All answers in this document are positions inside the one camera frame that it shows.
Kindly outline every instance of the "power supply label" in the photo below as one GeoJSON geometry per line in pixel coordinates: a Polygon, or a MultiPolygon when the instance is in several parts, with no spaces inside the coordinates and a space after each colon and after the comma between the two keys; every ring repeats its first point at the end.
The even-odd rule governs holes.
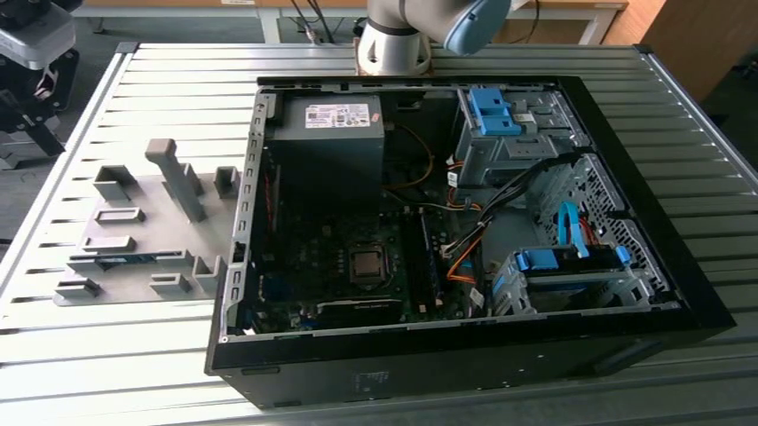
{"type": "Polygon", "coordinates": [[[305,108],[305,129],[369,127],[368,104],[309,105],[305,108]]]}

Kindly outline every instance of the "blue drive bay latch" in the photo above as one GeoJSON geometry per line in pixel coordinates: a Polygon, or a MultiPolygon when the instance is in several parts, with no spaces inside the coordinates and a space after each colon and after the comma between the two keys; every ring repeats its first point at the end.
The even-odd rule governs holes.
{"type": "Polygon", "coordinates": [[[522,127],[512,122],[511,104],[502,97],[499,89],[471,89],[468,91],[471,112],[479,120],[483,136],[519,136],[522,127]]]}

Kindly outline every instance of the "black cable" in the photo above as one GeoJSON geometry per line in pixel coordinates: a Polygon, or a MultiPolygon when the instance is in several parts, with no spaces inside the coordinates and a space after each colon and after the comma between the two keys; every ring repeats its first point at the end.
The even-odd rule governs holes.
{"type": "Polygon", "coordinates": [[[288,16],[288,18],[303,31],[308,31],[305,26],[303,24],[300,24],[300,22],[295,18],[292,18],[291,16],[288,16]]]}
{"type": "Polygon", "coordinates": [[[327,33],[327,40],[329,41],[331,44],[333,44],[333,35],[332,31],[329,30],[329,26],[327,25],[327,20],[323,18],[321,7],[319,6],[319,0],[308,0],[308,4],[311,5],[312,11],[316,13],[316,16],[319,16],[319,19],[321,20],[323,31],[327,33]]]}
{"type": "Polygon", "coordinates": [[[333,28],[333,31],[332,31],[333,34],[336,34],[336,32],[340,30],[343,22],[344,22],[344,18],[341,18],[340,21],[337,22],[336,27],[333,28]]]}
{"type": "Polygon", "coordinates": [[[523,195],[523,193],[526,193],[531,180],[536,178],[540,172],[560,164],[575,162],[580,156],[582,153],[560,154],[555,158],[548,158],[539,161],[527,170],[519,173],[490,197],[490,200],[482,206],[476,224],[463,234],[463,237],[460,237],[454,243],[451,243],[450,246],[444,247],[444,253],[451,254],[455,250],[458,250],[458,248],[463,247],[466,242],[472,240],[479,235],[479,233],[484,232],[487,226],[490,226],[490,223],[495,218],[492,210],[514,201],[523,195]]]}
{"type": "Polygon", "coordinates": [[[542,9],[540,0],[534,0],[534,8],[535,8],[535,14],[534,14],[534,21],[531,22],[530,34],[523,36],[522,38],[518,38],[512,42],[508,42],[508,44],[520,43],[520,42],[524,42],[524,43],[530,42],[531,36],[534,36],[534,31],[536,31],[536,26],[540,23],[540,9],[542,9]]]}
{"type": "Polygon", "coordinates": [[[296,21],[292,20],[292,18],[289,18],[292,20],[292,22],[295,22],[303,29],[309,29],[312,31],[311,28],[311,24],[308,23],[308,20],[305,19],[305,15],[303,15],[303,11],[300,10],[300,7],[297,6],[297,3],[295,2],[295,0],[289,0],[289,3],[292,3],[292,6],[295,7],[295,11],[297,11],[297,14],[300,16],[300,18],[303,19],[304,25],[305,27],[303,28],[303,25],[296,21]]]}

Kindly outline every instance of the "open computer case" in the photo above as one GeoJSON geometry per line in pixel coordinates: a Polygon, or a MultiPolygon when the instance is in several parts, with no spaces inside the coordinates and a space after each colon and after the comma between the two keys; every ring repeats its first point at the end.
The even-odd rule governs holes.
{"type": "Polygon", "coordinates": [[[582,80],[259,80],[205,371],[260,408],[612,374],[734,323],[582,80]]]}

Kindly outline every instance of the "gray workbench surface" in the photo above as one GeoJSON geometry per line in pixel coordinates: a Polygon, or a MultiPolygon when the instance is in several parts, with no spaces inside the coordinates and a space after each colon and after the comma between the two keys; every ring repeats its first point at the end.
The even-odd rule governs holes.
{"type": "Polygon", "coordinates": [[[2,424],[758,422],[756,180],[655,59],[631,48],[507,46],[467,59],[436,51],[435,69],[584,78],[739,326],[599,380],[260,413],[203,373],[211,300],[60,308],[52,288],[99,166],[157,174],[147,139],[175,138],[196,173],[240,167],[256,77],[349,75],[352,48],[144,44],[111,62],[0,266],[2,424]]]}

